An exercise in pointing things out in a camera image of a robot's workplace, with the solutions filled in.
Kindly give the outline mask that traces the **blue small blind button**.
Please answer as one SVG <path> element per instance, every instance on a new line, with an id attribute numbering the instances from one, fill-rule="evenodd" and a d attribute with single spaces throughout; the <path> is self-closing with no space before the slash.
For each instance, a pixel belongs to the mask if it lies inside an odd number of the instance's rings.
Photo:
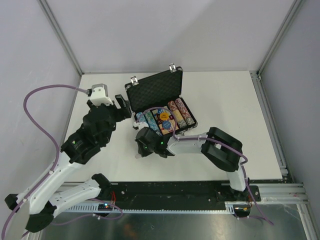
<path id="1" fill-rule="evenodd" d="M 171 122 L 169 120 L 165 120 L 162 122 L 162 127 L 163 129 L 165 130 L 171 130 L 172 129 L 172 125 L 171 125 Z"/>

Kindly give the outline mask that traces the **blue card deck box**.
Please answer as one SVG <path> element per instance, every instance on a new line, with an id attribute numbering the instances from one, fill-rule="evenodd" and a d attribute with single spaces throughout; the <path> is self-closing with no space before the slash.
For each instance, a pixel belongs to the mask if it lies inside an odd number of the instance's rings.
<path id="1" fill-rule="evenodd" d="M 162 112 L 167 112 L 170 115 L 170 113 L 167 110 L 165 110 L 165 107 L 153 109 L 151 112 L 155 118 L 159 118 L 159 115 Z"/>

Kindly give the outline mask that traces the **orange big blind button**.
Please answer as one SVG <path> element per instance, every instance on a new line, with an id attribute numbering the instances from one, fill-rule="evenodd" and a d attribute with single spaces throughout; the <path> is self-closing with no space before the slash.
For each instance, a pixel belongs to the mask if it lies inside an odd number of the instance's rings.
<path id="1" fill-rule="evenodd" d="M 170 119 L 170 116 L 167 112 L 164 111 L 159 114 L 159 119 L 162 121 L 168 121 Z"/>

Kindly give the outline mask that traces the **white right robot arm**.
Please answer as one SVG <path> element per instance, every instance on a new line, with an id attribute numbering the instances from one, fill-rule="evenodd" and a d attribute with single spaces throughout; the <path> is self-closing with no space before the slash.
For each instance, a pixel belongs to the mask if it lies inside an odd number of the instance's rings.
<path id="1" fill-rule="evenodd" d="M 245 175 L 241 167 L 243 144 L 238 139 L 217 127 L 199 135 L 159 136 L 149 127 L 143 127 L 135 137 L 138 154 L 147 157 L 157 154 L 162 158 L 181 154 L 201 154 L 218 169 L 226 172 L 230 194 L 242 201 L 249 194 Z"/>

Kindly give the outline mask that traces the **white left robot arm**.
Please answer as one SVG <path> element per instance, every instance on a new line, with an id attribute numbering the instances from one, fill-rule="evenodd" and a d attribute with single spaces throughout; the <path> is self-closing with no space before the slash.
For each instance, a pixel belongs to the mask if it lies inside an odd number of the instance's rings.
<path id="1" fill-rule="evenodd" d="M 91 96 L 89 112 L 80 128 L 58 149 L 58 159 L 38 178 L 37 182 L 19 194 L 5 198 L 8 208 L 23 224 L 14 228 L 37 233 L 46 228 L 64 210 L 89 199 L 105 200 L 111 194 L 111 183 L 96 173 L 83 184 L 57 193 L 65 180 L 89 162 L 111 140 L 116 124 L 131 117 L 129 102 L 115 96 L 120 108 L 109 97 Z"/>

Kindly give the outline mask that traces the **red card deck box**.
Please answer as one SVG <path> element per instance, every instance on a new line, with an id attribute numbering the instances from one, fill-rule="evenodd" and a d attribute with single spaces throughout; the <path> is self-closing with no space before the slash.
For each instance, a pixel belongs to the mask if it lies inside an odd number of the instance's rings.
<path id="1" fill-rule="evenodd" d="M 172 133 L 172 132 L 174 131 L 174 127 L 175 127 L 175 125 L 176 125 L 175 120 L 174 120 L 174 119 L 169 119 L 168 121 L 171 122 L 171 130 L 163 129 L 163 127 L 162 127 L 162 123 L 163 123 L 163 122 L 159 125 L 160 131 L 161 131 L 161 133 L 162 133 L 163 135 L 167 135 L 167 134 Z"/>

